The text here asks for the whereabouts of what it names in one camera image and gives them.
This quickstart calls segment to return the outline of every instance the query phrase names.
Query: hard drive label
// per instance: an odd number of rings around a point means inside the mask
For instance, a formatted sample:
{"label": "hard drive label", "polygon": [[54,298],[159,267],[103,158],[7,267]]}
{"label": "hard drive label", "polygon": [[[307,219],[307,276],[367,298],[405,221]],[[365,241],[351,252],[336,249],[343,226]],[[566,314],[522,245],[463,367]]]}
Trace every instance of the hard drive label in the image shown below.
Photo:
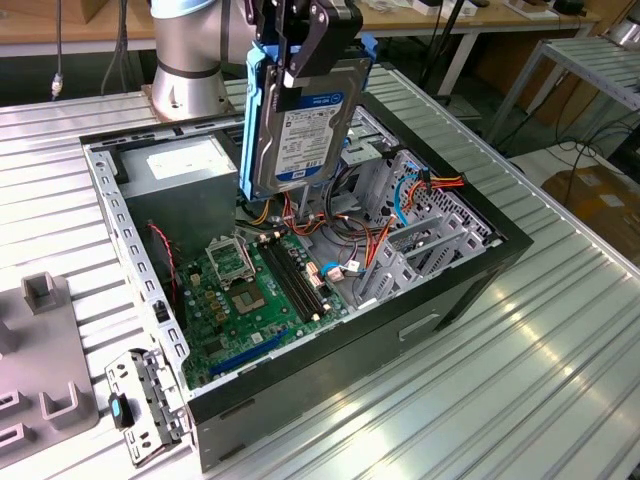
{"label": "hard drive label", "polygon": [[322,168],[333,138],[331,119],[340,111],[341,92],[300,97],[299,108],[285,112],[276,177],[280,181],[313,175]]}

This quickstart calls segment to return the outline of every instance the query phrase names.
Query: red cable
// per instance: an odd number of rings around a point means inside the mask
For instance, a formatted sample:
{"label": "red cable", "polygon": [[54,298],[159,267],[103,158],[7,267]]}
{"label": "red cable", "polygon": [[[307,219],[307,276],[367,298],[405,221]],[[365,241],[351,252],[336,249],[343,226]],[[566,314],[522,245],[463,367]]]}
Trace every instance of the red cable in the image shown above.
{"label": "red cable", "polygon": [[149,223],[148,225],[149,225],[149,228],[151,230],[153,230],[154,232],[156,232],[158,234],[158,236],[162,240],[162,243],[164,243],[164,248],[167,250],[167,255],[169,256],[169,265],[171,266],[171,290],[172,290],[172,294],[173,294],[173,304],[175,305],[176,304],[176,289],[177,289],[177,285],[176,285],[176,267],[175,267],[175,264],[173,263],[173,253],[171,253],[171,246],[169,245],[169,239],[164,234],[164,232],[162,230],[160,230],[160,228],[158,228],[156,225],[154,225],[153,223]]}

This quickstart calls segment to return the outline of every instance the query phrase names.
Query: metal table surface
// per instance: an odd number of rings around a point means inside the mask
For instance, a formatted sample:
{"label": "metal table surface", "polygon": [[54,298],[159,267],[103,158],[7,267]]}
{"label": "metal table surface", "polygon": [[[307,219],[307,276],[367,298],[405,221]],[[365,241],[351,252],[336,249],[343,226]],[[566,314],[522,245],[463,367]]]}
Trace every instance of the metal table surface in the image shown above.
{"label": "metal table surface", "polygon": [[640,108],[639,52],[629,52],[600,37],[543,40],[536,46],[496,112],[486,136],[487,142],[492,142],[501,131],[507,115],[544,57],[556,62],[557,67],[554,74],[550,75],[550,80],[541,88],[541,93],[532,102],[529,111],[535,107],[534,104],[543,101],[564,70],[589,82],[630,110]]}
{"label": "metal table surface", "polygon": [[[238,106],[244,90],[229,83]],[[640,459],[640,273],[400,74],[374,69],[369,90],[535,243],[460,321],[206,478],[624,478]],[[77,137],[154,122],[147,99],[0,119],[0,285],[66,276],[102,412],[0,478],[203,478],[186,445],[134,470],[107,413],[103,367],[143,334]]]}

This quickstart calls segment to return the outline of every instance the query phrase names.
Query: ram slot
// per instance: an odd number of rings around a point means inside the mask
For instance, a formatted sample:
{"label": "ram slot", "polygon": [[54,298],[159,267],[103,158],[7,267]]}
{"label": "ram slot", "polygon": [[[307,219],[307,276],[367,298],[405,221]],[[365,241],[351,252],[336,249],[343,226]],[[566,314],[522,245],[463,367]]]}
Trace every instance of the ram slot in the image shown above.
{"label": "ram slot", "polygon": [[260,253],[304,322],[313,320],[314,315],[324,314],[320,300],[281,245],[263,244]]}

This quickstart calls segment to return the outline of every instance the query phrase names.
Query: green motherboard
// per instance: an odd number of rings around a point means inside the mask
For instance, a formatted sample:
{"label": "green motherboard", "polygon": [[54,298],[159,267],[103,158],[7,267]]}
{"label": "green motherboard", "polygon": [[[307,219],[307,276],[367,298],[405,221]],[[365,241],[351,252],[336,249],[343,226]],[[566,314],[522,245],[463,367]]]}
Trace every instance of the green motherboard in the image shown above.
{"label": "green motherboard", "polygon": [[[279,243],[299,269],[304,270],[310,260],[297,237],[288,234]],[[263,258],[259,244],[247,244],[246,251],[255,268],[254,280],[236,281],[227,290],[222,288],[207,255],[178,268],[185,286],[183,333],[191,350],[183,371],[191,389],[206,385],[218,374],[256,360],[348,313],[344,300],[327,284],[314,292],[322,305],[330,308],[324,307],[325,313],[317,321],[302,319],[280,285],[288,278],[281,277],[278,281],[278,275],[270,271],[269,262]],[[228,271],[242,264],[236,249],[227,247],[216,252],[215,261],[219,271],[223,266]]]}

